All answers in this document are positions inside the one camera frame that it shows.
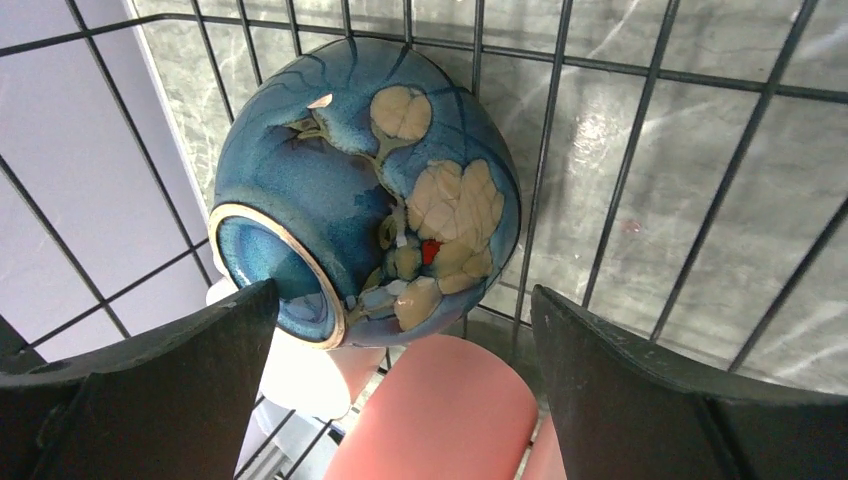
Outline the light pink mug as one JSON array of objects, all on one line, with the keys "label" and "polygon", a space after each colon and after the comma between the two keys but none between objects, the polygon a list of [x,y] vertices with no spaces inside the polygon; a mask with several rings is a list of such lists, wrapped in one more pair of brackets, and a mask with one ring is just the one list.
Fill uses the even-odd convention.
[{"label": "light pink mug", "polygon": [[545,417],[530,449],[521,480],[566,480],[566,472],[552,417]]}]

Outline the black wire dish rack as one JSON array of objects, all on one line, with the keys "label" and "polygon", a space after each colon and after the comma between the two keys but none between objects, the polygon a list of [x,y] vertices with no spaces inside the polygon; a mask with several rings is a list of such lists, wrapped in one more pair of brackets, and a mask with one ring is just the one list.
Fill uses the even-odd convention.
[{"label": "black wire dish rack", "polygon": [[411,37],[479,90],[536,203],[470,340],[538,385],[540,283],[719,368],[847,389],[847,5],[821,1],[5,1],[1,357],[88,351],[211,275],[193,199],[259,79],[344,30]]}]

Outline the salmon pink mug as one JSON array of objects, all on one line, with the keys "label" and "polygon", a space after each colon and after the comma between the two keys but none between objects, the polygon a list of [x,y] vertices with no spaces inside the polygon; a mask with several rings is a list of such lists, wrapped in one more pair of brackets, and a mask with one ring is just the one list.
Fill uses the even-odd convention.
[{"label": "salmon pink mug", "polygon": [[538,419],[507,363],[468,340],[411,343],[341,441],[328,479],[512,479]]}]

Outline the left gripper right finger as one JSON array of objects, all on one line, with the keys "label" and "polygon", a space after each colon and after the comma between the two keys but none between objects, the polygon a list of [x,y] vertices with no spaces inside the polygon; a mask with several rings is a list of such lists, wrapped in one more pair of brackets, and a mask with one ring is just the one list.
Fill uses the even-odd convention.
[{"label": "left gripper right finger", "polygon": [[533,337],[571,479],[843,479],[847,399],[726,372],[538,285]]}]

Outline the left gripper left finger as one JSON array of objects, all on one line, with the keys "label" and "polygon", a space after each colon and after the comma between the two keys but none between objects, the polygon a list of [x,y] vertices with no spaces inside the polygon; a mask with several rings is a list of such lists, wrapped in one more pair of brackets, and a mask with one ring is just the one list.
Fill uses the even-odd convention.
[{"label": "left gripper left finger", "polygon": [[1,377],[5,479],[230,479],[278,315],[266,280],[121,342]]}]

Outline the dark brown bowl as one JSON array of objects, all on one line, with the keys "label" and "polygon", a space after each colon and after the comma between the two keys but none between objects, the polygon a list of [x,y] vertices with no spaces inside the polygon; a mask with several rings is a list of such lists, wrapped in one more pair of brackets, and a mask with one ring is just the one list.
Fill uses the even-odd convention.
[{"label": "dark brown bowl", "polygon": [[269,76],[219,155],[208,234],[279,329],[320,350],[432,335],[485,296],[520,237],[509,149],[424,54],[350,37]]}]

